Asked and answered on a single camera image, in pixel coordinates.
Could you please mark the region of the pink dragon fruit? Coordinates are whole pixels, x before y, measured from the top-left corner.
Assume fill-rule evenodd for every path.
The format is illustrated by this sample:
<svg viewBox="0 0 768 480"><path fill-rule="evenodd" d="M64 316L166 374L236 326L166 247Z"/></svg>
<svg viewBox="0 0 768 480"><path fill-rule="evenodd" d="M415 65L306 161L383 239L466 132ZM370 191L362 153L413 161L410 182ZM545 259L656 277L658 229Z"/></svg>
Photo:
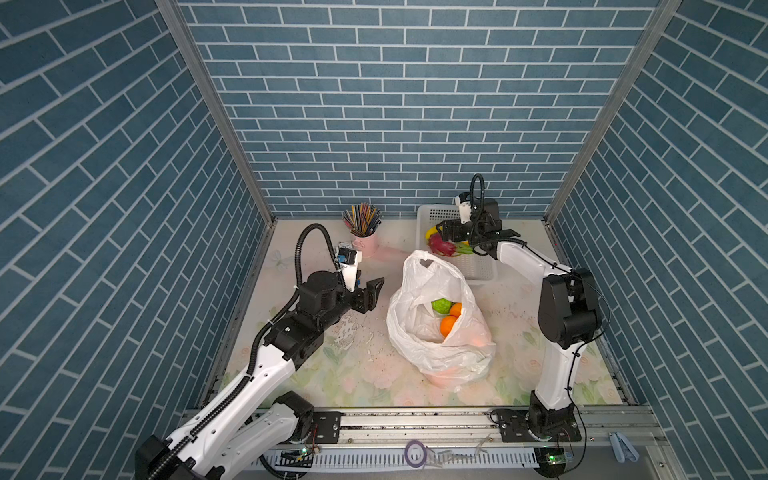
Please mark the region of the pink dragon fruit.
<svg viewBox="0 0 768 480"><path fill-rule="evenodd" d="M473 248L467 242L452 242L443 240L439 233L433 235L427 245L432 254L443 257L457 257L460 255L472 255Z"/></svg>

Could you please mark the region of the orange fruit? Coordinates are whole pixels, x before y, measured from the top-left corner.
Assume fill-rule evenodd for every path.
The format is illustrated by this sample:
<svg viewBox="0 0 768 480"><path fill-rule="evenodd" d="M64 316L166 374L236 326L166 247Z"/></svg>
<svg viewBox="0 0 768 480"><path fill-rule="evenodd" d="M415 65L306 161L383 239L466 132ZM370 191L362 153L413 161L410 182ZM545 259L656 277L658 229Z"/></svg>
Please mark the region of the orange fruit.
<svg viewBox="0 0 768 480"><path fill-rule="evenodd" d="M453 315L448 315L441 319L439 324L439 332L444 338L446 338L451 333L457 320L458 318Z"/></svg>
<svg viewBox="0 0 768 480"><path fill-rule="evenodd" d="M459 318L461 314L462 314L462 304L454 303L449 310L449 315Z"/></svg>

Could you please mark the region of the white plastic bag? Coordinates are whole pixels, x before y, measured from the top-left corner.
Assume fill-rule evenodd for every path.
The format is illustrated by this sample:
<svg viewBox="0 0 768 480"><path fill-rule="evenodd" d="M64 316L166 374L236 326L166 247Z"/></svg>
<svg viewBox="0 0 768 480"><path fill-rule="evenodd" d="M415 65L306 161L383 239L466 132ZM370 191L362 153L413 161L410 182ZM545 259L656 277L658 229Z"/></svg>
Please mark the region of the white plastic bag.
<svg viewBox="0 0 768 480"><path fill-rule="evenodd" d="M462 304L446 338L439 332L445 316L431 308L441 298ZM469 284L456 266L427 251L416 250L405 259L386 326L395 350L437 387L456 390L490 371L496 344Z"/></svg>

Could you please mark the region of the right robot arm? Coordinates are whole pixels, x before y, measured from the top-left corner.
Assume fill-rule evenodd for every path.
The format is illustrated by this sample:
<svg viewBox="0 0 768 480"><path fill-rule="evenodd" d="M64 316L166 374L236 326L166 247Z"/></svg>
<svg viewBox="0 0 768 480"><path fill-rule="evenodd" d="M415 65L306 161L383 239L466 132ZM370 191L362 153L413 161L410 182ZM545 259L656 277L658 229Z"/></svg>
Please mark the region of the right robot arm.
<svg viewBox="0 0 768 480"><path fill-rule="evenodd" d="M509 266L539 289L538 327L548 341L539 381L525 417L528 434L550 441L569 434L581 438L573 400L582 350L600 336L603 320L594 276L587 269L560 264L531 248L520 234L505 229L498 203L485 196L484 177L456 197L457 219L444 220L425 235L434 253L453 256L460 249Z"/></svg>

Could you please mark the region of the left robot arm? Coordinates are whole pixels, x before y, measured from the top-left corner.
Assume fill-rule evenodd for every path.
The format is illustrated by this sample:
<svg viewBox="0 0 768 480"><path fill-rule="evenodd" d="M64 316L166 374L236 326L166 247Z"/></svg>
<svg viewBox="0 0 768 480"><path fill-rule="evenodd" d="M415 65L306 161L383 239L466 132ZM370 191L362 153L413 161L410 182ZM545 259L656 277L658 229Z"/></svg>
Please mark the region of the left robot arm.
<svg viewBox="0 0 768 480"><path fill-rule="evenodd" d="M334 268L304 276L302 248L313 231L322 234ZM348 311L375 309L384 281L359 286L361 258L349 246L334 246L323 225L307 226L295 247L293 294L256 334L246 368L166 438L145 440L135 454L135 477L233 479L273 447L308 439L314 407L293 391L277 397L260 416L254 413L322 346L325 332Z"/></svg>

